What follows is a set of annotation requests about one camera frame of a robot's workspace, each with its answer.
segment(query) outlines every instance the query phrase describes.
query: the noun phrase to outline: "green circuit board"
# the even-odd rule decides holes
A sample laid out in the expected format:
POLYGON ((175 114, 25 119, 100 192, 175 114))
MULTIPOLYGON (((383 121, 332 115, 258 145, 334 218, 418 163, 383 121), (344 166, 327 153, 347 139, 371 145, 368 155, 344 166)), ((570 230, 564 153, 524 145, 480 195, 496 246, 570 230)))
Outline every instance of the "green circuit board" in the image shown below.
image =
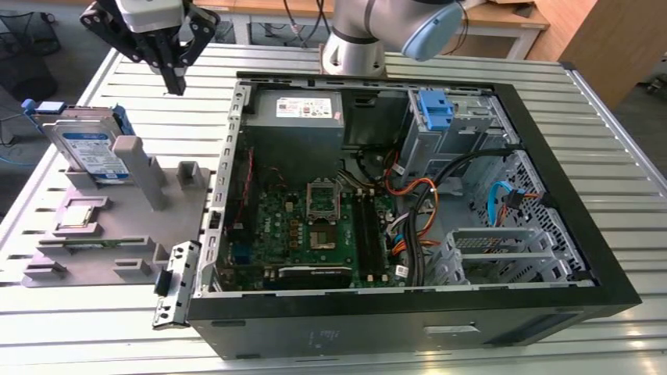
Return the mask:
MULTIPOLYGON (((283 266, 348 267, 352 269, 352 288, 391 287, 396 282, 391 277, 384 280, 360 280, 355 246, 355 221, 352 217, 354 195, 340 194, 340 219, 334 222, 308 222, 307 192, 268 191, 260 195, 256 215, 255 243, 248 249, 250 262, 236 267, 236 286, 239 290, 263 290, 262 280, 267 270, 283 266)), ((394 209, 390 197, 374 199, 380 216, 394 209)), ((331 209, 327 193, 314 199, 318 209, 331 209)))

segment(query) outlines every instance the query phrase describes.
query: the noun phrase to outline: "connector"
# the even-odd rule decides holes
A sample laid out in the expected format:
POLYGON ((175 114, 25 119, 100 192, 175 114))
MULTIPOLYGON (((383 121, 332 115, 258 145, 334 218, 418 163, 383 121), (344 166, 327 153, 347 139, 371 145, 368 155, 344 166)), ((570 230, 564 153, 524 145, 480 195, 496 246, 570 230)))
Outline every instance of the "connector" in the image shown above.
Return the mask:
POLYGON ((504 205, 510 209, 519 209, 524 197, 526 197, 526 191, 523 189, 512 189, 510 193, 506 195, 504 205))

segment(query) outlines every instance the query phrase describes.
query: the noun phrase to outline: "blue cable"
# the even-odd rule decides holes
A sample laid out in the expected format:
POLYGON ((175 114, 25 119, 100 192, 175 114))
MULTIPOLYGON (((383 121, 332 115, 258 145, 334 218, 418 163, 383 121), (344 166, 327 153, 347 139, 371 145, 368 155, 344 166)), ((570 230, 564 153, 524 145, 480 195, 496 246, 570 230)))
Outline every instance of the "blue cable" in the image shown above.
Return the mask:
POLYGON ((13 160, 4 159, 1 156, 0 156, 0 162, 5 162, 5 163, 12 164, 15 166, 36 166, 36 164, 32 164, 28 162, 15 162, 13 160))
POLYGON ((394 244, 396 244, 400 240, 403 240, 403 235, 398 234, 396 237, 394 238, 394 244))
POLYGON ((507 190, 507 193, 512 191, 512 185, 507 181, 496 181, 488 189, 488 199, 487 199, 487 212, 488 212, 488 224, 491 227, 496 225, 496 194, 498 188, 507 190))

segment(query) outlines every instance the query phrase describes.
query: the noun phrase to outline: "power supply label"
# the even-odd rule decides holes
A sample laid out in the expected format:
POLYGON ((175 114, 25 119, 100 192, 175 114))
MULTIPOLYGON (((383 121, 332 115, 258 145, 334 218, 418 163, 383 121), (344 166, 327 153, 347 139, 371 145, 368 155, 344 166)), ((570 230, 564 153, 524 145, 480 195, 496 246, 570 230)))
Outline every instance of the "power supply label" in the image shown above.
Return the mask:
POLYGON ((330 119, 330 98, 280 98, 275 106, 276 117, 299 117, 308 119, 330 119))

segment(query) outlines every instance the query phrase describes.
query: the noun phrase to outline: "gray plastic block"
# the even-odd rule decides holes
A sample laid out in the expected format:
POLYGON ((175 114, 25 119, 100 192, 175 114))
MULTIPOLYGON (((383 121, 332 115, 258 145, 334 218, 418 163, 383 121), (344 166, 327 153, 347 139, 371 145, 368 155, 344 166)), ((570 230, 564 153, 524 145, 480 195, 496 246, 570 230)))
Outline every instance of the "gray plastic block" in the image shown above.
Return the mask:
POLYGON ((65 277, 67 269, 47 258, 39 263, 29 264, 23 274, 32 280, 53 281, 65 277))
POLYGON ((207 179, 204 180, 198 162, 179 162, 179 168, 176 170, 176 177, 179 178, 182 189, 207 187, 207 179))
POLYGON ((158 181, 158 184, 160 184, 160 186, 164 186, 164 182, 166 182, 164 171, 160 167, 160 163, 158 162, 158 158, 155 156, 151 156, 148 158, 148 169, 150 169, 151 175, 154 176, 155 180, 158 181))
POLYGON ((156 168, 151 169, 143 144, 138 136, 122 135, 116 138, 112 151, 126 163, 135 185, 148 200, 151 208, 160 211, 167 205, 167 198, 160 190, 160 177, 155 175, 156 168))
POLYGON ((95 209, 92 218, 103 232, 84 237, 45 235, 37 245, 33 264, 43 259, 53 260, 67 267, 67 274, 63 279, 53 280, 32 280, 27 274, 23 284, 31 288, 152 284, 155 275, 167 266, 171 248, 199 237, 211 173, 206 168, 194 166, 194 169, 203 175, 204 186, 195 187, 196 184, 192 184, 183 190, 179 171, 164 169, 162 191, 168 204, 162 211, 152 210, 134 184, 105 185, 99 189, 71 188, 56 213, 56 221, 60 221, 65 205, 95 205, 95 201, 101 205, 100 198, 105 198, 107 204, 95 209), (142 259, 151 268, 150 275, 136 272, 119 276, 116 259, 142 259))
POLYGON ((134 276, 148 276, 152 274, 151 266, 144 259, 116 259, 113 261, 116 266, 113 267, 113 272, 117 276, 127 278, 134 276))
POLYGON ((64 175, 69 178, 69 182, 77 189, 97 189, 97 184, 88 172, 76 172, 69 167, 64 175))

